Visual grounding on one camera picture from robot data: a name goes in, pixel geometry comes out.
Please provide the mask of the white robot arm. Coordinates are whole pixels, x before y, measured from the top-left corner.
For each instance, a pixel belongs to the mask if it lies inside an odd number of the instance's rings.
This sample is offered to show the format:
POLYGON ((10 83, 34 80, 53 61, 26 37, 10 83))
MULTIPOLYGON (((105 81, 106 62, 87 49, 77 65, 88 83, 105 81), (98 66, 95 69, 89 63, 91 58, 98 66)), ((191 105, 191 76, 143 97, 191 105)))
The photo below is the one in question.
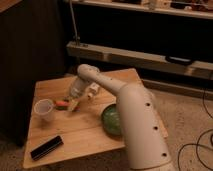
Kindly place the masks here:
POLYGON ((81 64, 69 95, 81 97, 92 83, 116 97, 122 135, 131 171, 176 171, 160 131, 150 92, 143 84, 127 83, 81 64))

